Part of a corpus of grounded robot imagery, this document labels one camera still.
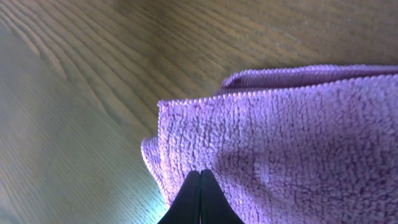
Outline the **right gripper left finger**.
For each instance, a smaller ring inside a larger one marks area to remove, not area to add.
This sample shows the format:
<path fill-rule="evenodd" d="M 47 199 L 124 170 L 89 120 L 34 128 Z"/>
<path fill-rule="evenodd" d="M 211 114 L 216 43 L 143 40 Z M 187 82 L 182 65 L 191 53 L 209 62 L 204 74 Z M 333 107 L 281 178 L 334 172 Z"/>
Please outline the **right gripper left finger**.
<path fill-rule="evenodd" d="M 178 194 L 158 224 L 200 223 L 200 174 L 190 171 Z"/>

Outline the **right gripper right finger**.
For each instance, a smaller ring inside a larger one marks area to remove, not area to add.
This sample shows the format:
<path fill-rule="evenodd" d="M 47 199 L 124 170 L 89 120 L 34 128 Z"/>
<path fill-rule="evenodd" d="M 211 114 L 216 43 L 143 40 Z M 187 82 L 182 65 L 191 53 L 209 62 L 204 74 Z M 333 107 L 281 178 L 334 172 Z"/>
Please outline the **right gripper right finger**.
<path fill-rule="evenodd" d="M 200 173 L 200 218 L 201 224 L 243 224 L 209 169 Z"/>

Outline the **pink microfiber cloth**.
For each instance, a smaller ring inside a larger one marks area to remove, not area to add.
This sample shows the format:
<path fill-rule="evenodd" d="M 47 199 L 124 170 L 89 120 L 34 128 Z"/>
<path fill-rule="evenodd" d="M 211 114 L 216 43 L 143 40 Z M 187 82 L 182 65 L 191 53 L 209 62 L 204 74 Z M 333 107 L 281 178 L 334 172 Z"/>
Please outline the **pink microfiber cloth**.
<path fill-rule="evenodd" d="M 243 223 L 397 222 L 397 67 L 245 70 L 160 101 L 143 160 L 170 208 L 209 169 Z"/>

